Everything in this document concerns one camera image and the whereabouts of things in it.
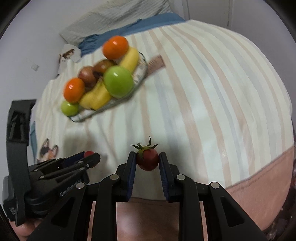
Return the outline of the left hand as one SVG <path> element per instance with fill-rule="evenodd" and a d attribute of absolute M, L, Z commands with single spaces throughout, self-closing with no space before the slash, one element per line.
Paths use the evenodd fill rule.
<path fill-rule="evenodd" d="M 15 222 L 11 222 L 10 224 L 15 231 L 16 235 L 20 239 L 20 241 L 26 241 L 31 233 L 38 227 L 41 223 L 41 220 L 31 220 L 20 226 L 16 226 Z"/>

